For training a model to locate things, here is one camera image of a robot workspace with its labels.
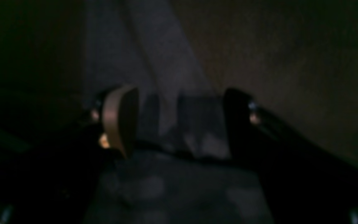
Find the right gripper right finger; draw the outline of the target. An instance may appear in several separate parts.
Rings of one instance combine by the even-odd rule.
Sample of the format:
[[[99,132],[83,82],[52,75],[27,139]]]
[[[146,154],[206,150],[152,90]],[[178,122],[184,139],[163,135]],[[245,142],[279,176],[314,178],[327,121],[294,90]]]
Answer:
[[[314,145],[236,88],[223,96],[230,154],[257,173],[280,224],[358,224],[358,168]]]

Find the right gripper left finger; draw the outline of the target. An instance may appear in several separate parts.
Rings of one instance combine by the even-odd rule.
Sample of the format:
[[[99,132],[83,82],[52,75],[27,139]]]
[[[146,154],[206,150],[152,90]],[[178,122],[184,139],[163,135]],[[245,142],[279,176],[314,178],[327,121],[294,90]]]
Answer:
[[[0,164],[0,224],[80,224],[99,177],[131,156],[139,89],[103,91],[79,119]]]

